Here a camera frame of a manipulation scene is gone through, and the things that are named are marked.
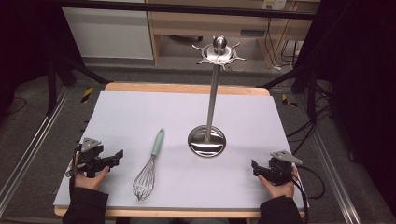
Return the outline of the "person's left hand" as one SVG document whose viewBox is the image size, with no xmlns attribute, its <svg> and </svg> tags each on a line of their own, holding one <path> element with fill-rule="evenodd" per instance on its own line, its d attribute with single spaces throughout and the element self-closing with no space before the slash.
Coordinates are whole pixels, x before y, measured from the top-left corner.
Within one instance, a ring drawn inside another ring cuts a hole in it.
<svg viewBox="0 0 396 224">
<path fill-rule="evenodd" d="M 96 177 L 87 177 L 83 173 L 78 172 L 75 175 L 75 187 L 83 189 L 99 190 L 103 180 L 109 173 L 109 167 L 106 166 Z"/>
</svg>

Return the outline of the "white table mat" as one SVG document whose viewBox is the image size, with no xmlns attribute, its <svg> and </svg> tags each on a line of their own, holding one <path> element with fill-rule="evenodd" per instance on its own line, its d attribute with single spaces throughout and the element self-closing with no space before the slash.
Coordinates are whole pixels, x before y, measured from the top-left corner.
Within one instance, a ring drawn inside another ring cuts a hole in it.
<svg viewBox="0 0 396 224">
<path fill-rule="evenodd" d="M 256 210 L 268 193 L 250 163 L 264 166 L 272 153 L 289 147 L 271 96 L 220 95 L 214 125 L 226 147 L 202 158 L 188 146 L 191 130 L 205 123 L 208 95 L 137 91 L 102 91 L 85 136 L 104 145 L 103 154 L 123 153 L 101 191 L 110 208 Z M 149 160 L 159 131 L 164 132 L 155 161 L 154 190 L 136 199 L 132 184 Z"/>
</svg>

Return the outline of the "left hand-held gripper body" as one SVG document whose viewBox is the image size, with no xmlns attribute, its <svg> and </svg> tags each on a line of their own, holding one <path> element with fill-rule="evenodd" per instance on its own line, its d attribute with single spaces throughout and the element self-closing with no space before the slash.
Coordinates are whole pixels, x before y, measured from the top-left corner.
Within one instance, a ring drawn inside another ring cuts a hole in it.
<svg viewBox="0 0 396 224">
<path fill-rule="evenodd" d="M 95 177 L 97 172 L 105 167 L 112 166 L 112 158 L 100 158 L 99 154 L 104 151 L 101 142 L 91 138 L 85 138 L 81 144 L 74 149 L 71 168 L 65 173 L 72 177 L 78 172 L 83 172 L 89 178 Z"/>
</svg>

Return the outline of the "wooden desk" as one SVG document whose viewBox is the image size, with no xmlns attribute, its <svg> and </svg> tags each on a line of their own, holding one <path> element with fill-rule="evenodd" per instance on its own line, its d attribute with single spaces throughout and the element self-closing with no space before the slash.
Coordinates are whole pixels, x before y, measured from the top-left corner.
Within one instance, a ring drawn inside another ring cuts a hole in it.
<svg viewBox="0 0 396 224">
<path fill-rule="evenodd" d="M 145 0 L 169 4 L 238 9 L 272 9 L 293 12 L 318 10 L 320 0 Z M 310 20 L 255 18 L 223 15 L 150 12 L 148 24 L 154 57 L 159 57 L 162 35 L 252 37 L 257 40 L 266 67 L 281 65 L 281 49 L 288 41 L 303 41 Z"/>
</svg>

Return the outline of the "black metal stand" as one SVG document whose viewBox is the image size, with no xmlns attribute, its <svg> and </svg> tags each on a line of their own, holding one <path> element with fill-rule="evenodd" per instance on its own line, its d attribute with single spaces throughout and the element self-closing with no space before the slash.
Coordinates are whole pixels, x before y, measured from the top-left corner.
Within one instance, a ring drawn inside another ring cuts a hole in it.
<svg viewBox="0 0 396 224">
<path fill-rule="evenodd" d="M 306 112 L 310 119 L 317 119 L 316 110 L 316 92 L 317 92 L 317 71 L 313 65 L 301 65 L 281 77 L 277 77 L 266 84 L 260 85 L 260 88 L 272 89 L 277 84 L 280 84 L 287 79 L 294 78 L 294 83 L 291 86 L 291 91 L 293 93 L 302 93 L 304 89 L 307 89 L 307 103 Z"/>
<path fill-rule="evenodd" d="M 49 89 L 49 107 L 47 114 L 50 115 L 57 105 L 57 78 L 65 86 L 74 86 L 77 82 L 73 70 L 92 78 L 100 84 L 111 83 L 103 77 L 96 75 L 93 71 L 85 67 L 84 63 L 78 63 L 63 54 L 57 54 L 49 57 L 48 60 L 48 89 Z"/>
</svg>

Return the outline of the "steel utensil rack stand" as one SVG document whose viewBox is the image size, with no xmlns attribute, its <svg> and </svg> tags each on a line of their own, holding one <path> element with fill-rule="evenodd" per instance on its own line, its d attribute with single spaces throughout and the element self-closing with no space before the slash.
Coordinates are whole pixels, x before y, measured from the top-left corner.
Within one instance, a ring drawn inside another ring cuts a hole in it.
<svg viewBox="0 0 396 224">
<path fill-rule="evenodd" d="M 206 125 L 195 127 L 188 135 L 188 146 L 199 157 L 214 158 L 226 148 L 226 136 L 222 130 L 213 125 L 213 118 L 220 70 L 235 60 L 243 61 L 243 58 L 240 58 L 235 50 L 238 46 L 239 43 L 230 47 L 226 37 L 223 35 L 214 36 L 212 43 L 205 47 L 194 46 L 195 49 L 201 51 L 202 60 L 198 63 L 210 63 L 213 65 Z"/>
</svg>

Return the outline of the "yellow black striped tape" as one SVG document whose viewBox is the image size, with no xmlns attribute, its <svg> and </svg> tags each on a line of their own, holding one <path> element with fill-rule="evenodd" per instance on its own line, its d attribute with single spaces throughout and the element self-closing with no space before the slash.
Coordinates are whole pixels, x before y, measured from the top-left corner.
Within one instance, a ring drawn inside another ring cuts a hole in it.
<svg viewBox="0 0 396 224">
<path fill-rule="evenodd" d="M 88 99 L 90 98 L 90 95 L 93 92 L 93 87 L 89 87 L 84 91 L 83 97 L 81 98 L 82 103 L 86 103 Z"/>
<path fill-rule="evenodd" d="M 282 104 L 289 105 L 291 107 L 298 107 L 297 103 L 290 102 L 286 94 L 282 94 Z"/>
</svg>

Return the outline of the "metal floor rail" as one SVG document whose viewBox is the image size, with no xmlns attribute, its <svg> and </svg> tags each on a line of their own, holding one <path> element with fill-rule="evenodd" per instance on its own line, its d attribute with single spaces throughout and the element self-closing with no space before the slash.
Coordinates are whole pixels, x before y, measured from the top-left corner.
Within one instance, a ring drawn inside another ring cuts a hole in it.
<svg viewBox="0 0 396 224">
<path fill-rule="evenodd" d="M 0 217 L 6 211 L 9 202 L 14 196 L 18 186 L 20 185 L 32 161 L 34 160 L 36 153 L 50 132 L 53 123 L 58 118 L 58 115 L 63 109 L 64 103 L 67 100 L 70 91 L 71 89 L 69 87 L 61 88 L 60 94 L 55 98 L 54 108 L 43 119 L 28 147 L 24 150 L 20 160 L 14 166 L 14 169 L 6 184 L 0 189 Z"/>
<path fill-rule="evenodd" d="M 327 148 L 325 147 L 318 131 L 313 132 L 313 139 L 316 152 L 318 153 L 318 157 L 322 163 L 324 172 L 329 180 L 332 192 L 343 214 L 346 224 L 361 224 L 360 216 L 349 197 L 341 176 L 335 169 Z"/>
</svg>

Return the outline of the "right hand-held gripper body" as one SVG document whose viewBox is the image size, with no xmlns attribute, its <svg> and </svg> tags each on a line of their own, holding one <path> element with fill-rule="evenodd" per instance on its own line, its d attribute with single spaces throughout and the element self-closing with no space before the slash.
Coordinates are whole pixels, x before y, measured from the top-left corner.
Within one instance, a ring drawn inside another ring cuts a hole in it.
<svg viewBox="0 0 396 224">
<path fill-rule="evenodd" d="M 292 165 L 303 164 L 303 161 L 296 158 L 286 150 L 271 153 L 272 158 L 268 161 L 270 170 L 269 177 L 266 178 L 272 185 L 280 186 L 292 180 Z"/>
</svg>

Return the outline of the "person's right hand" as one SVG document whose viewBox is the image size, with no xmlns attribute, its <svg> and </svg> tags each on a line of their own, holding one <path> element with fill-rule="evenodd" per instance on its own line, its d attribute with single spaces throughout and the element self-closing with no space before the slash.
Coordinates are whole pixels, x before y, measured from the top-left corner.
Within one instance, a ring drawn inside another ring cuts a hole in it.
<svg viewBox="0 0 396 224">
<path fill-rule="evenodd" d="M 283 196 L 288 198 L 293 198 L 295 187 L 292 181 L 280 186 L 274 186 L 262 175 L 259 175 L 258 178 L 263 184 L 263 186 L 267 189 L 268 194 L 272 199 Z"/>
</svg>

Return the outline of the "black crossbar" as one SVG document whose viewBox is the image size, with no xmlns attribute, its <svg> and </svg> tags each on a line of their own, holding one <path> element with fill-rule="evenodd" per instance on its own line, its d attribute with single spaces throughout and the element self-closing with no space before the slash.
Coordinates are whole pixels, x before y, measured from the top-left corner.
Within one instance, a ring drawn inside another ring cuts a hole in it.
<svg viewBox="0 0 396 224">
<path fill-rule="evenodd" d="M 92 0 L 54 0 L 54 2 L 60 7 L 75 7 L 75 8 L 89 8 L 89 9 L 205 14 L 205 15 L 223 15 L 223 16 L 239 16 L 239 17 L 255 17 L 255 18 L 311 20 L 311 21 L 318 17 L 318 14 L 312 12 L 293 12 L 293 11 L 267 10 L 267 9 L 238 9 L 236 7 L 205 7 L 205 6 L 127 3 L 127 2 L 109 2 L 109 1 L 92 1 Z"/>
</svg>

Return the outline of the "white cabinet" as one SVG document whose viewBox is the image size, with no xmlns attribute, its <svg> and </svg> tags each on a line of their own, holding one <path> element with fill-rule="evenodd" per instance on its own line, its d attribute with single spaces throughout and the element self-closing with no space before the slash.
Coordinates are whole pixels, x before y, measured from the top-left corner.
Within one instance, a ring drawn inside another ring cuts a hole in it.
<svg viewBox="0 0 396 224">
<path fill-rule="evenodd" d="M 63 12 L 83 57 L 153 59 L 145 12 L 70 7 Z"/>
</svg>

